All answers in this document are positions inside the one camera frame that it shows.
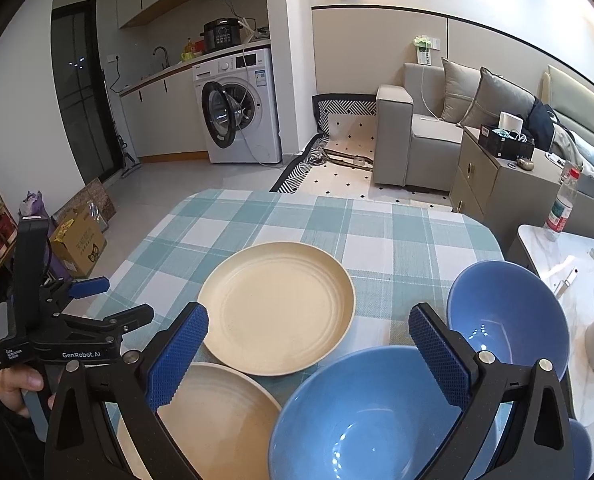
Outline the person's left hand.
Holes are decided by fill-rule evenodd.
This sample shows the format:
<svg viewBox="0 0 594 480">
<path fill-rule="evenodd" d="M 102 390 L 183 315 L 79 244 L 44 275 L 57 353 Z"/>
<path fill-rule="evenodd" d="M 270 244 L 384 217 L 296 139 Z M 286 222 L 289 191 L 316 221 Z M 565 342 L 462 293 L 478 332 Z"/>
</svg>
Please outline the person's left hand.
<svg viewBox="0 0 594 480">
<path fill-rule="evenodd" d="M 0 401 L 18 416 L 29 418 L 29 410 L 23 399 L 23 392 L 40 392 L 43 378 L 38 370 L 18 364 L 0 370 Z"/>
</svg>

